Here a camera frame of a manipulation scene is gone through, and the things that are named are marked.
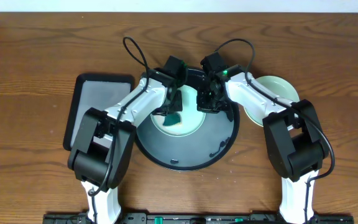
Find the light green plate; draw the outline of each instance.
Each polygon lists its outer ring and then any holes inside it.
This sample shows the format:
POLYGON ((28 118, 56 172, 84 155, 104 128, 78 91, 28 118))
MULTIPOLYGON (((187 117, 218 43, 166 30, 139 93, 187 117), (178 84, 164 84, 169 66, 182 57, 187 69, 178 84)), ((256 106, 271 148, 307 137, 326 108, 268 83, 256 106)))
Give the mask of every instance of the light green plate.
MULTIPOLYGON (((256 79, 261 85, 268 88, 273 93, 282 96, 286 99, 292 100, 294 102, 298 102, 299 96, 296 92, 295 88, 291 85, 291 83, 285 81, 280 77, 275 76, 264 76, 256 79)), ((263 127, 263 122, 261 119, 257 119, 252 113, 248 112, 246 109, 246 114, 255 124, 263 127)))

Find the wood grain surface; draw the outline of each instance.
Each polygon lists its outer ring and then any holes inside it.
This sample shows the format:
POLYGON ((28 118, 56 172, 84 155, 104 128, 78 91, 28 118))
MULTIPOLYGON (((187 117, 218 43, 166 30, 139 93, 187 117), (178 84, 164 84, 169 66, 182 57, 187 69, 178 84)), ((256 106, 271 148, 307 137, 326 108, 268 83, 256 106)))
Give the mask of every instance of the wood grain surface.
MULTIPOLYGON (((318 213, 358 224, 358 14, 0 13, 0 223, 41 223, 48 212, 88 208, 62 141, 77 75, 143 68, 121 40, 131 35, 151 67, 176 55, 198 66, 220 43, 252 41, 256 76, 276 75, 310 100, 336 153, 336 168, 316 182, 318 213)), ((223 49, 247 63, 249 47, 223 49)), ((281 179, 267 157, 263 129, 241 110, 232 149, 214 165, 174 172, 134 146, 119 189, 125 208, 149 212, 276 211, 281 179)), ((329 159, 324 161, 324 172, 329 159)))

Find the white background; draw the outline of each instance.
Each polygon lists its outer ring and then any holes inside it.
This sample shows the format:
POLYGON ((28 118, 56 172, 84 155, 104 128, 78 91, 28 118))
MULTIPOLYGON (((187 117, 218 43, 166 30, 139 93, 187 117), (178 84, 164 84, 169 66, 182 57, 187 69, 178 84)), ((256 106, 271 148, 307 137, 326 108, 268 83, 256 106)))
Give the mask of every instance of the white background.
POLYGON ((358 12, 358 0, 0 0, 0 12, 358 12))

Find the dark green object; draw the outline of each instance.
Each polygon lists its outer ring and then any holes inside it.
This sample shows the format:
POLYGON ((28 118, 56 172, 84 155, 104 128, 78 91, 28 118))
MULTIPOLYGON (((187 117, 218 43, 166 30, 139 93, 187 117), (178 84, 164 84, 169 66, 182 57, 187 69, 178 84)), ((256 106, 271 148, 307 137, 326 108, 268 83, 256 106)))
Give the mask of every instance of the dark green object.
POLYGON ((172 126, 172 125, 180 123, 180 121, 181 121, 180 115, 178 113, 172 113, 172 114, 166 115, 164 123, 162 125, 172 126))
POLYGON ((162 217, 155 217, 154 218, 154 224, 162 224, 162 217))

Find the mint green plate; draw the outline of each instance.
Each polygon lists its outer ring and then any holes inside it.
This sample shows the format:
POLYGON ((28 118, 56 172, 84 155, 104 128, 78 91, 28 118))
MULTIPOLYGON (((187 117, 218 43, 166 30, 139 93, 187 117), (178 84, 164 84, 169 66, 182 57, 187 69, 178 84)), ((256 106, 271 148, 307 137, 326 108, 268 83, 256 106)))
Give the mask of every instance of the mint green plate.
MULTIPOLYGON (((294 102, 298 102, 300 100, 298 93, 296 92, 295 88, 291 85, 291 83, 287 82, 286 80, 280 77, 268 75, 264 77, 259 77, 256 80, 261 85, 268 88, 270 91, 272 91, 273 93, 279 96, 282 96, 294 102)), ((252 113, 248 112, 246 109, 245 111, 248 117, 251 119, 251 121, 263 127, 263 122, 261 119, 257 119, 252 113)))

